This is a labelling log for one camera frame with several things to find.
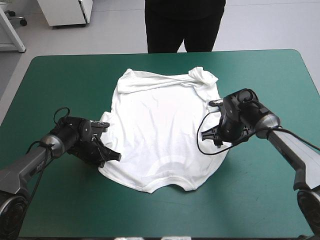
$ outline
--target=gray floor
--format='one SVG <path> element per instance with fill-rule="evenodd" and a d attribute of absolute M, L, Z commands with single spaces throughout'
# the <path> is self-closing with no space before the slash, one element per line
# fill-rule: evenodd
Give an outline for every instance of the gray floor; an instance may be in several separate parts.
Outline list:
<path fill-rule="evenodd" d="M 8 7 L 28 20 L 14 24 L 27 51 L 0 52 L 0 123 L 36 56 L 147 52 L 144 0 L 94 0 L 91 23 L 68 29 L 49 27 L 36 0 Z M 227 0 L 213 50 L 296 49 L 319 91 L 319 13 L 320 0 Z"/>

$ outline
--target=white object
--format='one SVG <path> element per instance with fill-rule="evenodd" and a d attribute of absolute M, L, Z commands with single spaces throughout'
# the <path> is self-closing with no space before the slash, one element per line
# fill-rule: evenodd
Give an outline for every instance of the white object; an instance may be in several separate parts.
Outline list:
<path fill-rule="evenodd" d="M 210 156 L 196 145 L 198 127 L 211 100 L 220 99 L 218 79 L 202 67 L 188 74 L 164 76 L 128 69 L 118 80 L 111 112 L 101 121 L 110 127 L 102 142 L 121 153 L 120 162 L 108 161 L 99 171 L 107 178 L 138 191 L 152 193 L 170 184 L 195 190 L 223 162 L 227 151 Z M 219 123 L 220 112 L 210 114 L 201 131 Z M 204 152 L 216 148 L 199 140 Z"/>
<path fill-rule="evenodd" d="M 93 0 L 38 0 L 49 26 L 90 22 Z"/>
<path fill-rule="evenodd" d="M 0 51 L 16 51 L 24 53 L 26 47 L 0 7 Z"/>

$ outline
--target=person's leg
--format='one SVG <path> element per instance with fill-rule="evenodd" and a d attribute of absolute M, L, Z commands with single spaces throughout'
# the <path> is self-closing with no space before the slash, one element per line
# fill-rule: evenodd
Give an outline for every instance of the person's leg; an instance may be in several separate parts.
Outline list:
<path fill-rule="evenodd" d="M 176 53 L 184 36 L 181 21 L 165 18 L 145 8 L 148 53 Z"/>
<path fill-rule="evenodd" d="M 225 8 L 203 19 L 189 21 L 184 39 L 187 52 L 211 52 L 220 27 Z"/>

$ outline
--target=white t-shirt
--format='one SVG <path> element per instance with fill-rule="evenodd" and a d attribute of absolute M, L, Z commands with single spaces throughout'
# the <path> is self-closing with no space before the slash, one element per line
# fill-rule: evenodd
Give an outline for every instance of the white t-shirt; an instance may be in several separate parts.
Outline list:
<path fill-rule="evenodd" d="M 108 161 L 100 173 L 148 193 L 170 184 L 185 191 L 197 189 L 227 154 L 203 155 L 196 144 L 198 127 L 209 112 L 208 102 L 220 99 L 217 80 L 202 67 L 174 76 L 128 69 L 114 90 L 111 112 L 101 117 L 110 123 L 102 142 L 122 158 Z M 220 116 L 220 112 L 210 114 L 201 131 L 219 124 Z M 204 152 L 225 148 L 200 138 Z"/>

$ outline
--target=person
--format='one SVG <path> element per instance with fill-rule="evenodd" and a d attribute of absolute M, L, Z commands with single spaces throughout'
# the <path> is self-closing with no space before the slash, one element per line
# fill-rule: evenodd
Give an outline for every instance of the person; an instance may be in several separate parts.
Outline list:
<path fill-rule="evenodd" d="M 148 53 L 211 52 L 226 0 L 145 0 Z"/>

